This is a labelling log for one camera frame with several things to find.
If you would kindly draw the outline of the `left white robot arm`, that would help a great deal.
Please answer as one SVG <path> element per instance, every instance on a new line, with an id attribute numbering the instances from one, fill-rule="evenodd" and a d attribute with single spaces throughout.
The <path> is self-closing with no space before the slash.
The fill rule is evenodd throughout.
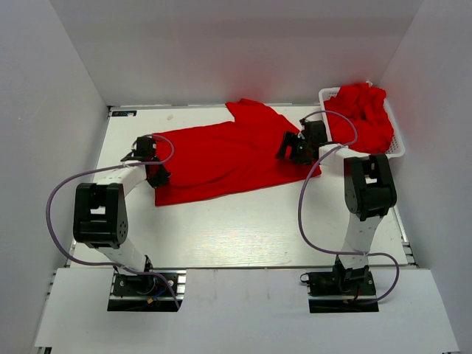
<path id="1" fill-rule="evenodd" d="M 170 182 L 170 172 L 157 156 L 158 140 L 140 136 L 118 167 L 97 181 L 77 186 L 74 200 L 74 240 L 105 255 L 115 267 L 134 271 L 131 286 L 149 294 L 156 285 L 152 262 L 129 238 L 126 197 L 140 184 L 156 189 Z"/>

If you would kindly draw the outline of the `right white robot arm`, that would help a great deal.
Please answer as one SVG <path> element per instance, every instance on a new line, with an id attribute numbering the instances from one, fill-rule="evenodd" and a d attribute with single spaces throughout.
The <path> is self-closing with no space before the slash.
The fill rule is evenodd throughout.
<path id="1" fill-rule="evenodd" d="M 310 175 L 321 164 L 342 174 L 344 200 L 350 212 L 344 244 L 340 251 L 318 246 L 316 250 L 336 255 L 342 270 L 333 275 L 334 288 L 350 294 L 360 284 L 356 271 L 368 267 L 378 226 L 397 202 L 389 159 L 384 153 L 359 153 L 347 145 L 328 141 L 322 121 L 301 119 L 300 122 L 303 129 L 299 133 L 284 133 L 276 158 L 288 158 L 295 164 L 314 164 Z"/>

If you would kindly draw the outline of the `white plastic laundry basket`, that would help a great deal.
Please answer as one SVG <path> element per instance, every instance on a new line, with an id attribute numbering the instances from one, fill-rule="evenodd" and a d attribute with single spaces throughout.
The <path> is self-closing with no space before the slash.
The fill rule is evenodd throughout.
<path id="1" fill-rule="evenodd" d="M 324 101 L 328 100 L 331 97 L 336 96 L 336 94 L 338 93 L 340 88 L 341 87 L 323 88 L 319 91 L 319 103 L 320 103 L 321 109 L 323 110 L 322 119 L 323 119 L 324 123 L 327 126 L 328 137 L 330 139 L 332 139 L 332 136 L 331 136 L 330 129 L 329 129 L 329 126 L 328 126 L 328 123 L 327 123 L 328 111 L 325 110 Z M 403 143 L 403 141 L 401 139 L 401 136 L 400 136 L 400 132 L 399 132 L 399 129 L 398 129 L 398 124 L 396 123 L 395 115 L 392 113 L 392 109 L 390 108 L 390 105 L 389 105 L 386 98 L 385 98 L 385 101 L 384 101 L 384 109 L 388 114 L 388 117 L 389 117 L 389 120 L 392 124 L 392 127 L 394 128 L 394 136 L 393 136 L 392 143 L 391 143 L 389 149 L 387 150 L 387 152 L 385 152 L 385 154 L 389 158 L 401 157 L 405 153 L 404 143 Z"/>

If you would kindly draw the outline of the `dark blue table label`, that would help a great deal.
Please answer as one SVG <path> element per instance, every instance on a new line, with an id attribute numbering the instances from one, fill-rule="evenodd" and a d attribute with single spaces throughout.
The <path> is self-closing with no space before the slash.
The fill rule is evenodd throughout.
<path id="1" fill-rule="evenodd" d="M 112 111 L 111 116 L 113 117 L 135 117 L 137 115 L 136 110 L 126 110 L 126 111 Z"/>

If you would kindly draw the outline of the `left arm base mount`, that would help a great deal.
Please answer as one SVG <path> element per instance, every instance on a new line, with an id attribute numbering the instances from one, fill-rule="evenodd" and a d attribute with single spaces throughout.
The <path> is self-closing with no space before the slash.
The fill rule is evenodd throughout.
<path id="1" fill-rule="evenodd" d="M 184 299 L 185 270 L 164 270 L 159 277 L 114 272 L 108 312 L 175 313 Z"/>

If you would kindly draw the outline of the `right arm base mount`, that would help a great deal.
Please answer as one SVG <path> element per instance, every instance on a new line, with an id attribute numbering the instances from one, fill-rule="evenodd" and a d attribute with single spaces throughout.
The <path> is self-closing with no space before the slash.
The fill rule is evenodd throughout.
<path id="1" fill-rule="evenodd" d="M 341 285 L 332 271 L 305 272 L 299 277 L 307 287 L 309 311 L 321 313 L 377 313 L 375 283 L 369 272 L 363 280 Z"/>

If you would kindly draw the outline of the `red t-shirt pile in basket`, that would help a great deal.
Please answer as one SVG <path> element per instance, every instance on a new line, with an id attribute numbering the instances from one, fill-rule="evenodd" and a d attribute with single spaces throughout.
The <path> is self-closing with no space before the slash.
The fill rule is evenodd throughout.
<path id="1" fill-rule="evenodd" d="M 368 83 L 342 86 L 336 96 L 324 101 L 332 140 L 356 143 L 351 149 L 361 153 L 385 153 L 394 128 L 384 109 L 386 92 Z"/>

